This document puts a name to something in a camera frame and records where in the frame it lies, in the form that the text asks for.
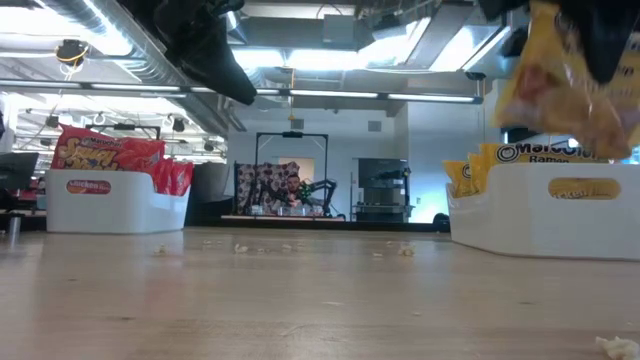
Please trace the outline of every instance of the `computer monitor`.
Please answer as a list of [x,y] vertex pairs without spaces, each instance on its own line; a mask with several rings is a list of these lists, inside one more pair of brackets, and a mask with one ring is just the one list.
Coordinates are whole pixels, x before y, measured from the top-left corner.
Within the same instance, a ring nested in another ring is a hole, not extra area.
[[0,189],[28,189],[38,156],[38,153],[0,154]]

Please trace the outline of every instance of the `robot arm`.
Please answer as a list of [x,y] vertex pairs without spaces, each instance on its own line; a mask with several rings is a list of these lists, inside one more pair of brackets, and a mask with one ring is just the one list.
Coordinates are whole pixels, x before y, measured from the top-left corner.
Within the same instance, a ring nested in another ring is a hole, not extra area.
[[[335,192],[337,187],[338,187],[337,182],[333,180],[328,180],[328,179],[314,182],[311,184],[302,184],[300,186],[299,197],[300,197],[300,200],[302,200],[303,204],[312,205],[312,206],[313,205],[322,206],[322,211],[324,212],[324,215],[329,216],[331,214],[331,210],[329,209],[329,206],[331,205],[331,198],[333,197],[333,193]],[[318,204],[317,201],[315,201],[315,199],[311,198],[311,194],[313,194],[318,190],[324,190],[324,189],[327,189],[327,198],[324,200],[323,203]]]

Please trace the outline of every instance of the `table surface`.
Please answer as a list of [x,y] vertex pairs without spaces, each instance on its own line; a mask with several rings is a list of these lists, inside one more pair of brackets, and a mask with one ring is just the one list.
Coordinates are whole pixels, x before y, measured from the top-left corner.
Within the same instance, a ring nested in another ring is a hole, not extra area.
[[640,340],[640,264],[430,240],[446,238],[23,234],[0,243],[0,359],[595,360],[595,336]]

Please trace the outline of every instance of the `red snack bag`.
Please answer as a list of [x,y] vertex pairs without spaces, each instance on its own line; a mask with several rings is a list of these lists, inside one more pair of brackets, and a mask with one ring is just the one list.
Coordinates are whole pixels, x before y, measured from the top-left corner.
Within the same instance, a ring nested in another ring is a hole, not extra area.
[[171,173],[173,159],[162,159],[156,165],[153,175],[153,186],[158,194],[171,194]]
[[173,163],[171,171],[171,195],[184,196],[193,178],[193,163]]
[[60,125],[52,169],[123,170],[152,177],[164,156],[164,141],[113,138],[89,129]]

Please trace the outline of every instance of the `black frame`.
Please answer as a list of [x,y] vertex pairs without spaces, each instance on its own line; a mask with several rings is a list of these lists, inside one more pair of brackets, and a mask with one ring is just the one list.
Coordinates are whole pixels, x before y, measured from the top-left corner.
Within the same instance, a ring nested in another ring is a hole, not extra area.
[[[257,168],[258,166],[258,154],[260,153],[260,147],[258,145],[260,145],[260,137],[262,137],[263,135],[266,136],[282,136],[283,138],[289,138],[289,139],[302,139],[304,137],[321,137],[324,139],[324,179],[327,180],[327,163],[329,160],[329,135],[327,134],[305,134],[305,133],[301,133],[301,132],[295,132],[295,131],[290,131],[290,132],[281,132],[281,133],[270,133],[270,132],[266,132],[266,133],[256,133],[256,158],[255,161],[253,163],[254,165],[254,169]],[[324,189],[324,200],[327,199],[327,189]]]

